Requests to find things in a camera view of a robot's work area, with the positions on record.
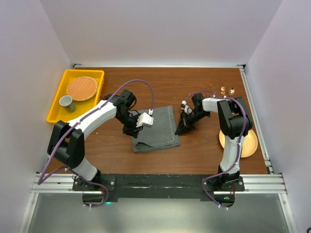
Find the grey cloth napkin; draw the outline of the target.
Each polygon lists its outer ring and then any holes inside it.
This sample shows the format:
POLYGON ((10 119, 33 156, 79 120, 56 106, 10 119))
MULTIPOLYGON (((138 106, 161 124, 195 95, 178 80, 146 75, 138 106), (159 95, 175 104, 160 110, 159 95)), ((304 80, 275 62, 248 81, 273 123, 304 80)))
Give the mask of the grey cloth napkin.
POLYGON ((155 108, 152 117, 154 118, 152 127, 144 127, 137 138, 131 138, 133 151, 143 153, 180 146, 179 136, 175 134, 173 107, 170 105, 155 108))

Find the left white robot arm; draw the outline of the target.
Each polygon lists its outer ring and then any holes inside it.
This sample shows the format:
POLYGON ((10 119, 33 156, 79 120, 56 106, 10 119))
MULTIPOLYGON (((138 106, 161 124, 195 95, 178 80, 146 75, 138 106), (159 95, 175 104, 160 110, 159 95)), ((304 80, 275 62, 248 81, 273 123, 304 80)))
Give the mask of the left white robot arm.
POLYGON ((58 121, 52 131, 48 155, 79 175, 87 189, 101 189, 101 172, 85 157, 85 139, 113 118, 123 124, 124 134, 136 138, 144 123, 153 122, 146 113, 130 112, 132 103, 136 101, 132 92, 124 90, 120 95, 106 95, 94 108, 76 119, 67 123, 58 121))

